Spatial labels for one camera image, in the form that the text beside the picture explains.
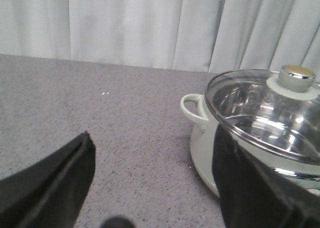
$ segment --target white pot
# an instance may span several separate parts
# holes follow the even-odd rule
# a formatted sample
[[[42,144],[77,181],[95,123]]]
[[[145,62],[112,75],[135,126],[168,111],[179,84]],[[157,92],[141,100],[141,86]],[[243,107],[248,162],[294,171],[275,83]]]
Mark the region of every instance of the white pot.
[[[197,114],[186,108],[185,103],[194,102],[197,106]],[[228,125],[228,119],[221,120],[213,115],[209,110],[205,96],[202,94],[187,94],[180,101],[180,108],[183,114],[194,122],[190,151],[194,166],[203,179],[204,183],[219,196],[217,186],[214,181],[212,167],[214,155],[214,139],[216,129],[222,124],[232,135],[239,145],[245,148],[253,156],[273,168],[279,174],[285,176],[305,189],[320,190],[320,165],[300,162],[283,155],[279,155],[272,150],[265,148],[255,139],[248,139],[244,132],[237,127]]]

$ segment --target gray carpet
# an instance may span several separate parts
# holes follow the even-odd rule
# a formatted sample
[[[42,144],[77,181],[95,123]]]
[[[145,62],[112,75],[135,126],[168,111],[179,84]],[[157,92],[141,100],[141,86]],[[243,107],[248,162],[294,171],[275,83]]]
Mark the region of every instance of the gray carpet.
[[[208,73],[0,55],[0,178],[87,130],[96,173],[76,228],[125,215],[137,228],[224,228],[192,164],[183,95]]]

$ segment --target silver knob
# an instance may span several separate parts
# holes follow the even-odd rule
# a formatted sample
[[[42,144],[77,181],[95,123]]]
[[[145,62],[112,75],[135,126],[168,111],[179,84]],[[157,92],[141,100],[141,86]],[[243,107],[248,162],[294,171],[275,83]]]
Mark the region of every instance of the silver knob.
[[[311,87],[315,79],[315,73],[308,68],[298,65],[285,65],[279,72],[278,83],[293,92],[303,93]]]

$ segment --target black object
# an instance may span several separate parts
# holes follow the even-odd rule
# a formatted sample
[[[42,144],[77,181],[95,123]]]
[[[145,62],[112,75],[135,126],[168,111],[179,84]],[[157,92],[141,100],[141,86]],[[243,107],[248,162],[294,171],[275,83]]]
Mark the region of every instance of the black object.
[[[227,228],[320,228],[320,198],[252,156],[221,125],[213,150]]]
[[[101,228],[135,228],[134,224],[122,216],[115,216],[107,219]]]
[[[87,132],[0,181],[1,228],[72,228],[95,173]]]

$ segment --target curtain fold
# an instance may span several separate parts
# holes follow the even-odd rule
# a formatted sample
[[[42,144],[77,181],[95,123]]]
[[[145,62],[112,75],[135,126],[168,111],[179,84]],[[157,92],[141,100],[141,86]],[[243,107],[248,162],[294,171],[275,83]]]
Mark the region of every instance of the curtain fold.
[[[320,73],[320,0],[0,0],[0,54]]]

